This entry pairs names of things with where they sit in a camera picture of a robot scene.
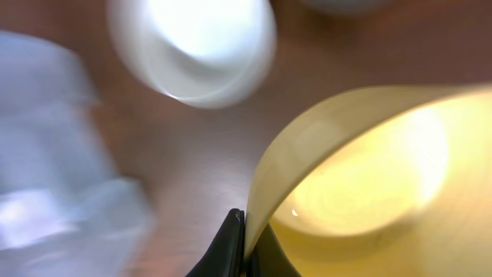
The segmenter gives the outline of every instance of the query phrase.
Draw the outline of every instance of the wooden table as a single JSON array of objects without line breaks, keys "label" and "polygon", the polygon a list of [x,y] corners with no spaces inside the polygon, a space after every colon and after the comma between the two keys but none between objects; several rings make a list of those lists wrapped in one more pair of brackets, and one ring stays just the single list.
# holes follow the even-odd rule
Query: wooden table
[{"label": "wooden table", "polygon": [[181,276],[230,208],[245,209],[263,151],[296,115],[350,88],[492,79],[492,2],[400,0],[360,18],[274,1],[278,52],[247,101],[217,111],[145,88],[111,46],[102,0],[1,0],[0,28],[48,38],[84,60],[95,119],[121,172],[144,181],[158,225],[132,276]]}]

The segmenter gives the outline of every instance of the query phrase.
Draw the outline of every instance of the table surface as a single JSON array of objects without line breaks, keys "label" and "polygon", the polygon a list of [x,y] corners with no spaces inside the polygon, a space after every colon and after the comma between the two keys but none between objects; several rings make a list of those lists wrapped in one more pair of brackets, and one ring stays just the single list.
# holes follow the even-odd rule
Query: table surface
[{"label": "table surface", "polygon": [[492,79],[492,2],[396,0],[359,18],[329,18],[297,0],[273,1],[278,50],[245,102],[199,110],[145,88],[118,60],[102,0],[2,0],[0,28],[75,50],[96,84],[94,115],[121,172],[141,179],[158,218],[131,276],[181,276],[227,211],[245,209],[263,151],[320,100],[367,85]]}]

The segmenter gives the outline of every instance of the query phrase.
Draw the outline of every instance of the brown table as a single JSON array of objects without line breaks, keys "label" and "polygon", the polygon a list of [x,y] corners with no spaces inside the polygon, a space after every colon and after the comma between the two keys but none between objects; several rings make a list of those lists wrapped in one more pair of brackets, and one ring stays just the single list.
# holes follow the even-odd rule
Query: brown table
[{"label": "brown table", "polygon": [[124,174],[144,181],[158,225],[133,276],[184,275],[230,208],[245,209],[276,134],[323,98],[384,84],[492,79],[492,2],[400,0],[357,19],[275,1],[278,52],[247,101],[218,111],[145,88],[116,57],[102,0],[1,0],[0,28],[51,39],[84,59],[103,105],[95,118]]}]

